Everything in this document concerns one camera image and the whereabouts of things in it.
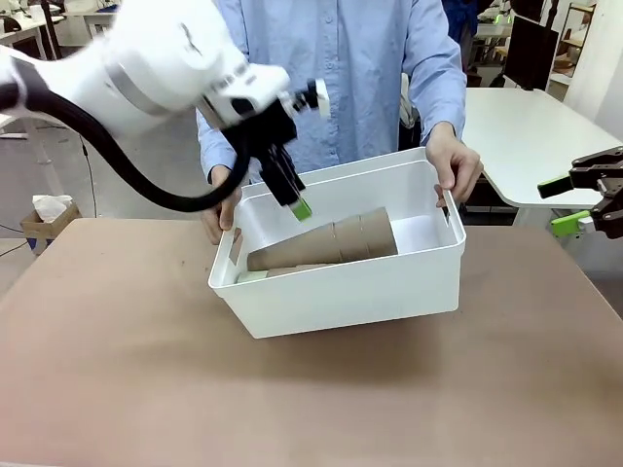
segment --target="hand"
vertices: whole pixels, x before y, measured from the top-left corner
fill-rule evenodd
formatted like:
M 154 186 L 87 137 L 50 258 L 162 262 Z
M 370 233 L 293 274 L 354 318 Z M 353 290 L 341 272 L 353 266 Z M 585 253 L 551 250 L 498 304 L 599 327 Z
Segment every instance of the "hand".
M 435 187 L 439 195 L 437 207 L 445 205 L 444 190 L 452 190 L 457 202 L 467 201 L 484 166 L 475 151 L 457 140 L 452 125 L 442 122 L 432 129 L 426 145 L 426 156 L 439 175 L 439 185 Z
M 216 165 L 212 168 L 212 185 L 218 187 L 230 175 L 230 169 L 225 165 Z M 234 223 L 234 209 L 240 202 L 242 190 L 237 188 L 229 198 L 225 199 L 217 207 L 209 209 L 202 214 L 202 222 L 205 232 L 213 245 L 218 245 L 223 232 L 232 228 Z

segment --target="beige tabletop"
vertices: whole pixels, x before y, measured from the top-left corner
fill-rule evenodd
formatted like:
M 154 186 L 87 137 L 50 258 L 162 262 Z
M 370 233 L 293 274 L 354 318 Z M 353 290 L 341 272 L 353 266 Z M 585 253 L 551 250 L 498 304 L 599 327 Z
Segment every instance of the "beige tabletop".
M 255 341 L 199 223 L 77 221 L 0 304 L 0 459 L 623 465 L 623 323 L 546 233 L 468 236 L 457 312 Z

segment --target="white desk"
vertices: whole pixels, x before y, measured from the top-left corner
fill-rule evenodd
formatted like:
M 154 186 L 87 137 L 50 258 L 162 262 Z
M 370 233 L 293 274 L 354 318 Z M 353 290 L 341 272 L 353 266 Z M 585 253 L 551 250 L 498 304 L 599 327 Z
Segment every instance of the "white desk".
M 523 208 L 516 224 L 539 226 L 551 209 L 587 209 L 602 198 L 575 190 L 541 199 L 538 184 L 565 175 L 577 158 L 622 144 L 545 92 L 520 89 L 467 90 L 463 140 L 480 154 L 500 197 Z
M 54 24 L 61 22 L 64 20 L 64 17 L 52 17 L 52 22 Z M 45 26 L 46 31 L 48 32 L 48 39 L 50 43 L 52 43 L 52 39 L 50 39 L 50 31 L 48 31 L 48 26 L 44 20 L 34 21 L 30 18 L 20 19 L 19 25 L 21 26 L 21 31 L 17 32 L 5 32 L 0 34 L 0 45 L 3 46 L 12 46 L 15 42 L 23 41 L 24 39 L 34 38 L 37 41 L 37 47 L 39 48 L 39 55 L 42 58 L 46 57 L 46 51 L 43 47 L 43 41 L 41 38 L 41 27 Z

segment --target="cardboard box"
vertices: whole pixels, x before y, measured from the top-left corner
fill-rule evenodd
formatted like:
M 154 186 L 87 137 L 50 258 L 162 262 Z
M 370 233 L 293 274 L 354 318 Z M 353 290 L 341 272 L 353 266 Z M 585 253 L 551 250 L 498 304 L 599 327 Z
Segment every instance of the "cardboard box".
M 38 256 L 46 251 L 48 246 L 65 230 L 71 221 L 80 218 L 82 218 L 82 214 L 76 203 L 72 202 L 54 222 L 45 223 L 41 220 L 37 211 L 32 211 L 20 224 L 30 249 Z

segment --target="person's right hand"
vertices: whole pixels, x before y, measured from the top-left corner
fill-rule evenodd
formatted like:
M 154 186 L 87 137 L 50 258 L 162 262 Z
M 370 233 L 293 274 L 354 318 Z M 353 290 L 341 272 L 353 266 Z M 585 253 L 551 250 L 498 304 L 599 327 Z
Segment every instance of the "person's right hand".
M 218 187 L 227 180 L 229 175 L 230 169 L 225 165 L 214 166 L 211 172 L 212 185 Z M 232 228 L 232 224 L 234 223 L 234 209 L 240 202 L 241 197 L 242 190 L 237 188 L 230 197 L 221 202 L 221 204 L 204 211 L 202 214 L 203 226 L 213 245 L 218 245 L 221 241 L 221 236 L 223 236 L 223 232 Z

